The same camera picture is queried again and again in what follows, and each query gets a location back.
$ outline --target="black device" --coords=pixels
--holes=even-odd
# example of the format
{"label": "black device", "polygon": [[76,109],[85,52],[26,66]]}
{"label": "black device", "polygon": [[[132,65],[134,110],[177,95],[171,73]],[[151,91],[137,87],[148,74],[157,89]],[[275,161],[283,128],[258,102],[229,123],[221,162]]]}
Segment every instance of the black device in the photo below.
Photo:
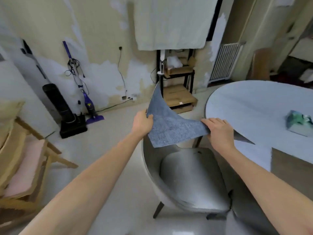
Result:
{"label": "black device", "polygon": [[85,116],[73,114],[55,84],[46,84],[42,87],[42,90],[62,117],[60,130],[61,138],[68,138],[87,131]]}

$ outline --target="black vacuum base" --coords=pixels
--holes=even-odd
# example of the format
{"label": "black vacuum base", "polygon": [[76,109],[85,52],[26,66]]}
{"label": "black vacuum base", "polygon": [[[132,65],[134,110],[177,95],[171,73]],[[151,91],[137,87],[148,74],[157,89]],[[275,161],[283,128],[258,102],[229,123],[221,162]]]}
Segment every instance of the black vacuum base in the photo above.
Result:
{"label": "black vacuum base", "polygon": [[60,135],[61,138],[68,138],[73,135],[83,133],[87,131],[86,127],[86,120],[84,115],[75,115],[76,120],[73,123],[65,123],[64,121],[61,121],[61,130]]}

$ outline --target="vacuum handle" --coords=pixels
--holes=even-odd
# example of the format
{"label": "vacuum handle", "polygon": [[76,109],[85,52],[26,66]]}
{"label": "vacuum handle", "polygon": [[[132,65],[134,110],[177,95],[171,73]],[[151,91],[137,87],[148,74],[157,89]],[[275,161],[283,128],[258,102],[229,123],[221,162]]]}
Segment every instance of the vacuum handle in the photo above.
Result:
{"label": "vacuum handle", "polygon": [[70,54],[70,52],[69,52],[69,50],[68,50],[68,47],[67,47],[67,44],[66,44],[66,42],[65,42],[65,41],[63,41],[63,45],[64,45],[65,50],[66,50],[66,52],[67,52],[67,56],[71,59],[71,58],[72,58],[72,56],[71,56],[71,54]]}

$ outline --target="radiator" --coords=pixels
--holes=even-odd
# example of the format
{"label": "radiator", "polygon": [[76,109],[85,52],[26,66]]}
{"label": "radiator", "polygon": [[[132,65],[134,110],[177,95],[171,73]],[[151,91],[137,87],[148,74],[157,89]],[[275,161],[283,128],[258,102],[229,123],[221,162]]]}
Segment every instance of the radiator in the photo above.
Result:
{"label": "radiator", "polygon": [[220,45],[209,83],[230,79],[243,45],[244,43]]}

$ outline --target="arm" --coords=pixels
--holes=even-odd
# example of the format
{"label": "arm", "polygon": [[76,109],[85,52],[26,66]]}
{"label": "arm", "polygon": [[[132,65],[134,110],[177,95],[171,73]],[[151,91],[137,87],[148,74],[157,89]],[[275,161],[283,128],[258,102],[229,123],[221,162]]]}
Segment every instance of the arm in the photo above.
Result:
{"label": "arm", "polygon": [[152,118],[138,112],[131,133],[58,193],[20,235],[86,234],[137,144],[152,129]]}
{"label": "arm", "polygon": [[202,122],[211,130],[213,148],[238,173],[276,230],[281,235],[312,235],[313,201],[241,154],[226,120],[210,118]]}

